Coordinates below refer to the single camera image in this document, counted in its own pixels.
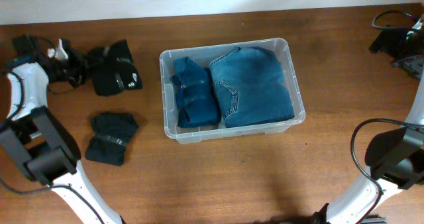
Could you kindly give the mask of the dark green taped cloth bundle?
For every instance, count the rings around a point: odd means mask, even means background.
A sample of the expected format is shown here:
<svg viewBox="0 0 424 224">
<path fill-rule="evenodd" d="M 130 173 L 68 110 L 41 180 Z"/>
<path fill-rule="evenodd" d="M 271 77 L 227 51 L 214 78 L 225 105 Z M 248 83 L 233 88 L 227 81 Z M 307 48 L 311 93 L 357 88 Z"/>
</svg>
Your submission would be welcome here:
<svg viewBox="0 0 424 224">
<path fill-rule="evenodd" d="M 122 166 L 127 145 L 138 130 L 130 113 L 100 113 L 90 119 L 94 136 L 85 151 L 85 158 L 93 162 Z"/>
</svg>

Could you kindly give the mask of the dark blue jeans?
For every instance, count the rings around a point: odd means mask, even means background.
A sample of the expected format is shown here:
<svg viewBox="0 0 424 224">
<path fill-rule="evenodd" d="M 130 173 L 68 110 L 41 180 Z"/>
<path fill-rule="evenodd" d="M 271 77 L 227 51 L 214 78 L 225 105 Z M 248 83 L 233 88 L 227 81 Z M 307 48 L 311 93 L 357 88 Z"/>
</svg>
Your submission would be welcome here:
<svg viewBox="0 0 424 224">
<path fill-rule="evenodd" d="M 295 117 L 282 65 L 274 52 L 236 47 L 209 64 L 213 89 L 227 128 Z"/>
</svg>

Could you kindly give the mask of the blue taped cloth bundle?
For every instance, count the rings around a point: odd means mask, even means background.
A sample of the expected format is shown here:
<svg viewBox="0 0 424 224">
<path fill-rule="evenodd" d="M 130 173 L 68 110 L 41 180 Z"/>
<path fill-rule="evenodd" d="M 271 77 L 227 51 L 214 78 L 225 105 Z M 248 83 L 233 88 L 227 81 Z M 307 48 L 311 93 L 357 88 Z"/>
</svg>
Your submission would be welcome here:
<svg viewBox="0 0 424 224">
<path fill-rule="evenodd" d="M 170 81 L 176 87 L 178 127 L 188 129 L 218 124 L 221 112 L 213 93 L 210 70 L 188 57 L 174 60 L 173 65 L 174 75 Z"/>
</svg>

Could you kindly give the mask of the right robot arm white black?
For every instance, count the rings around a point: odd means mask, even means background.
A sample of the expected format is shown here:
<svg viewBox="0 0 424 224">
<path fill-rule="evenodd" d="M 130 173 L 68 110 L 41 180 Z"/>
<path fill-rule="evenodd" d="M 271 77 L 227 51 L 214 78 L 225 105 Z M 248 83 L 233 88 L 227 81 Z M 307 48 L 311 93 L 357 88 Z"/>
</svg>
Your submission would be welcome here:
<svg viewBox="0 0 424 224">
<path fill-rule="evenodd" d="M 393 65 L 423 80 L 423 25 L 383 27 L 369 47 L 385 52 Z M 404 122 L 377 118 L 398 128 L 376 135 L 368 145 L 361 175 L 338 199 L 313 214 L 312 223 L 375 223 L 369 214 L 382 202 L 415 184 L 423 184 L 423 85 L 420 84 Z"/>
</svg>

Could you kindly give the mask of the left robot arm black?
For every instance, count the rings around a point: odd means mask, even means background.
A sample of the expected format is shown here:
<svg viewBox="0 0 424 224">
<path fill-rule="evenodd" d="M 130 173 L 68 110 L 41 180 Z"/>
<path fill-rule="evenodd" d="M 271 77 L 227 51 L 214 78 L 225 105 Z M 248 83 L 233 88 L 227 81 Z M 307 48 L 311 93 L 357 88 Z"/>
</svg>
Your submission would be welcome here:
<svg viewBox="0 0 424 224">
<path fill-rule="evenodd" d="M 47 102 L 51 82 L 78 87 L 104 56 L 82 54 L 67 39 L 43 51 L 40 41 L 42 37 L 29 34 L 12 39 L 17 57 L 1 71 L 11 84 L 1 146 L 28 180 L 41 184 L 39 192 L 56 193 L 83 223 L 123 223 L 89 181 L 77 142 Z"/>
</svg>

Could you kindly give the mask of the black shirt with logo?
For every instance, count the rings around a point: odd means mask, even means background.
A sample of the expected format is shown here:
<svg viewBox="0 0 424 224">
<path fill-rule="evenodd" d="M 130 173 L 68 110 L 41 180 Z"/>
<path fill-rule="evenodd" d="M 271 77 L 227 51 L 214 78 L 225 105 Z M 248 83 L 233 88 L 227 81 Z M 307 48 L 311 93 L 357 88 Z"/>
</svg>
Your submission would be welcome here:
<svg viewBox="0 0 424 224">
<path fill-rule="evenodd" d="M 93 48 L 87 56 L 94 59 L 90 74 L 96 95 L 107 97 L 124 90 L 142 89 L 142 80 L 126 39 Z"/>
</svg>

